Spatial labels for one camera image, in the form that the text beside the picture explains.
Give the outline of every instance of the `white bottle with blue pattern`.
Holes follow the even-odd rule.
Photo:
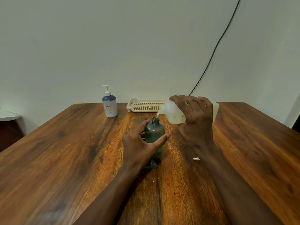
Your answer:
[[[105,96],[102,98],[105,114],[108,118],[112,118],[118,115],[117,100],[108,90],[108,85],[102,85],[106,87]]]

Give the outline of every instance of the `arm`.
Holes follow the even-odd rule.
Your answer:
[[[143,121],[133,132],[122,137],[123,165],[109,185],[88,206],[73,225],[113,224],[129,187],[150,160],[151,156],[170,137],[165,134],[154,143],[146,143],[140,134],[149,120]]]
[[[231,223],[282,225],[214,143],[212,103],[194,96],[172,96],[170,100],[185,114],[186,123],[178,125],[178,132],[209,170]]]

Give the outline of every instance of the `gray plastic bottle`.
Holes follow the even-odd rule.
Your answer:
[[[152,122],[149,122],[145,127],[145,141],[147,143],[153,143],[164,134],[165,126],[159,122],[158,117],[153,117]],[[152,158],[159,158],[162,152],[163,147],[161,146]]]

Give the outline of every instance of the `black cable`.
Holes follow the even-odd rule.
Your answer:
[[[223,38],[223,36],[225,35],[227,29],[229,28],[229,26],[230,26],[230,24],[231,24],[231,21],[232,21],[234,15],[235,15],[235,12],[236,12],[236,10],[237,10],[239,4],[240,4],[240,0],[238,0],[238,3],[236,4],[235,10],[234,10],[234,12],[233,12],[233,14],[232,14],[232,17],[231,17],[231,19],[230,19],[230,21],[229,21],[229,24],[227,25],[227,28],[225,29],[225,31],[223,32],[221,38],[219,39],[218,43],[216,44],[216,47],[215,47],[215,49],[214,49],[214,52],[212,53],[212,56],[210,57],[210,60],[209,60],[209,62],[208,62],[208,64],[207,64],[207,67],[205,68],[205,70],[204,70],[203,74],[201,75],[200,79],[198,80],[196,86],[193,88],[193,90],[190,92],[189,95],[191,95],[191,94],[193,93],[193,91],[195,90],[195,88],[196,88],[197,85],[199,84],[200,80],[201,80],[202,77],[204,76],[204,74],[205,74],[205,72],[206,72],[206,70],[207,70],[207,68],[208,68],[208,66],[209,66],[209,64],[210,64],[210,62],[211,62],[211,60],[212,60],[212,57],[213,57],[214,54],[215,54],[216,48],[217,48],[218,45],[219,45],[219,42],[221,41],[221,39]]]

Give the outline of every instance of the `plastic tray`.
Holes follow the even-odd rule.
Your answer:
[[[159,105],[165,105],[166,100],[138,100],[130,98],[127,111],[130,112],[158,112]]]

